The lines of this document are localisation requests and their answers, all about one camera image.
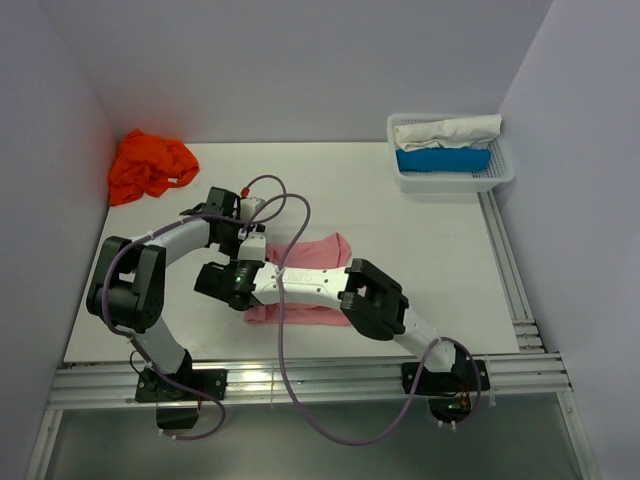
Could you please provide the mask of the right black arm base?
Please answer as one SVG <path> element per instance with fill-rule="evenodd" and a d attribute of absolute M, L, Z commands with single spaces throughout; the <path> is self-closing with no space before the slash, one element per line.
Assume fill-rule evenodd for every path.
<path fill-rule="evenodd" d="M 415 394 L 428 398 L 429 410 L 438 421 L 458 423 L 471 414 L 477 391 L 484 393 L 490 387 L 485 362 L 464 358 L 456 361 L 451 372 L 423 368 Z"/>

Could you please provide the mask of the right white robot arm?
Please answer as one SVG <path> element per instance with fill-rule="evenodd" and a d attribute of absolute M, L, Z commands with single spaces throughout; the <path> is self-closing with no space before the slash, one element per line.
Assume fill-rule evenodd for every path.
<path fill-rule="evenodd" d="M 288 304 L 340 312 L 360 335 L 394 341 L 423 359 L 443 389 L 457 388 L 468 374 L 460 348 L 410 308 L 398 282 L 364 259 L 333 269 L 280 267 L 259 260 L 232 260 L 226 266 L 211 262 L 202 267 L 195 291 L 237 311 L 276 305 L 279 324 L 286 320 Z"/>

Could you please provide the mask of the pink t shirt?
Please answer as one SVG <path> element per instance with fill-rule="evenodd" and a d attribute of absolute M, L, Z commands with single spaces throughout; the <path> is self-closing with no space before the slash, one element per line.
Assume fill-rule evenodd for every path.
<path fill-rule="evenodd" d="M 322 240 L 296 243 L 286 256 L 284 265 L 293 268 L 333 269 L 345 267 L 351 257 L 347 240 L 335 232 Z M 284 305 L 285 322 L 293 325 L 346 327 L 350 323 L 340 312 L 322 306 L 295 304 Z M 278 305 L 256 306 L 244 313 L 248 324 L 277 324 L 280 317 Z"/>

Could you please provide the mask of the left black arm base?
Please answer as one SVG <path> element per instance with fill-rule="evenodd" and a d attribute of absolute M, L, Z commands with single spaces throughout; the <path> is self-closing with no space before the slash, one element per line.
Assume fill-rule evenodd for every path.
<path fill-rule="evenodd" d="M 129 366 L 137 374 L 134 402 L 156 404 L 156 425 L 162 434 L 202 437 L 202 434 L 190 434 L 190 431 L 200 419 L 205 401 L 220 407 L 220 424 L 224 422 L 226 410 L 221 401 L 226 393 L 227 369 L 194 369 L 192 357 L 186 351 L 175 373 L 160 375 L 151 366 L 137 368 L 134 354 L 132 352 L 129 357 Z"/>

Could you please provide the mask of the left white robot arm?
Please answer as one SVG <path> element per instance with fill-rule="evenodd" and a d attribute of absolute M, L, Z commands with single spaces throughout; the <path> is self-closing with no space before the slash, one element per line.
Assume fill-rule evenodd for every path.
<path fill-rule="evenodd" d="M 266 255 L 263 225 L 255 220 L 264 202 L 247 190 L 213 187 L 207 199 L 179 219 L 134 239 L 111 236 L 99 253 L 86 306 L 114 334 L 131 341 L 146 366 L 142 382 L 183 399 L 195 388 L 192 357 L 162 318 L 166 270 L 189 253 L 216 246 L 227 264 L 205 264 L 197 292 L 237 311 L 257 305 L 254 279 Z"/>

